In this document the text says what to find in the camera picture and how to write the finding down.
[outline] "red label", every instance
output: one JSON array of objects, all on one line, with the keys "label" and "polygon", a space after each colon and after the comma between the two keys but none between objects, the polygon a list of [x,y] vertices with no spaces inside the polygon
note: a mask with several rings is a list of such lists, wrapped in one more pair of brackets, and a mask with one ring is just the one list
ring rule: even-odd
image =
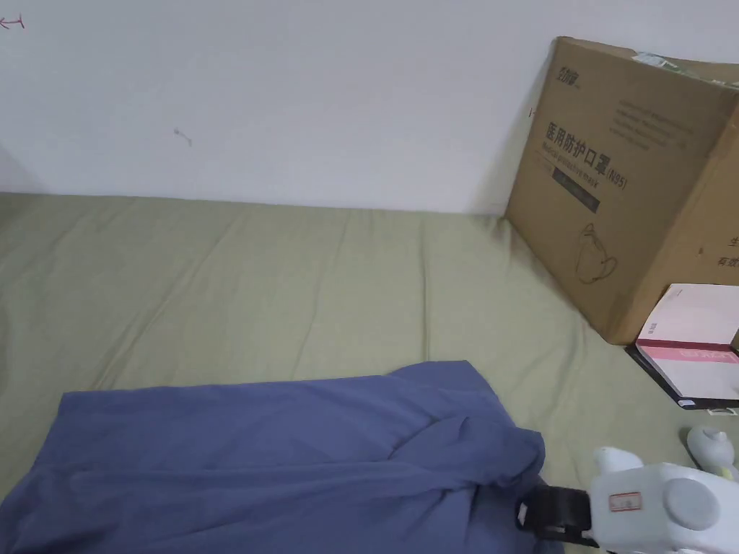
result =
[{"label": "red label", "polygon": [[608,497],[612,512],[635,512],[641,509],[641,493],[612,494]]}]

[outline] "white plastic part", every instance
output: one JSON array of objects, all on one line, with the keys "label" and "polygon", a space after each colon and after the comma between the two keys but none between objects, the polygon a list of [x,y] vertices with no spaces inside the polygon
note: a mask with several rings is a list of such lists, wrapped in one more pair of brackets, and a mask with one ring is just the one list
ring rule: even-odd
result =
[{"label": "white plastic part", "polygon": [[604,473],[590,490],[603,550],[739,554],[739,483],[680,465]]},{"label": "white plastic part", "polygon": [[739,482],[734,445],[726,433],[712,427],[694,427],[688,433],[687,445],[703,471]]},{"label": "white plastic part", "polygon": [[598,448],[595,452],[595,458],[601,475],[644,467],[644,462],[636,454],[610,446]]}]

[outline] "gray circular cap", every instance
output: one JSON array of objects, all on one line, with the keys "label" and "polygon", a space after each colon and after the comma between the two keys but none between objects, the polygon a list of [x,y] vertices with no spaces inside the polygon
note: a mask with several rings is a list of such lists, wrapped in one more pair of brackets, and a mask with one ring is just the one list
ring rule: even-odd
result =
[{"label": "gray circular cap", "polygon": [[694,531],[716,525],[721,511],[718,500],[706,485],[685,478],[667,482],[664,507],[676,524]]}]

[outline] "white wall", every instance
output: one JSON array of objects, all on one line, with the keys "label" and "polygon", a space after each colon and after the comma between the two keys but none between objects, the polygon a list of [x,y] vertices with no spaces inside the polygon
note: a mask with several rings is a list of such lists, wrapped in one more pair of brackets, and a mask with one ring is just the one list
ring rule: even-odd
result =
[{"label": "white wall", "polygon": [[500,212],[555,36],[739,61],[729,0],[0,0],[19,11],[11,191]]}]

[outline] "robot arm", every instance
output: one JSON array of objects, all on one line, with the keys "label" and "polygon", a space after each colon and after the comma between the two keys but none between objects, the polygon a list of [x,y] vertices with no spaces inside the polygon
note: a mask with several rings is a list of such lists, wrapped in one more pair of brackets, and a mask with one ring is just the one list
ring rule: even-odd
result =
[{"label": "robot arm", "polygon": [[517,505],[518,526],[620,554],[739,554],[739,482],[680,465],[645,466],[616,448],[598,450],[596,462],[600,475],[587,492],[534,488]]}]

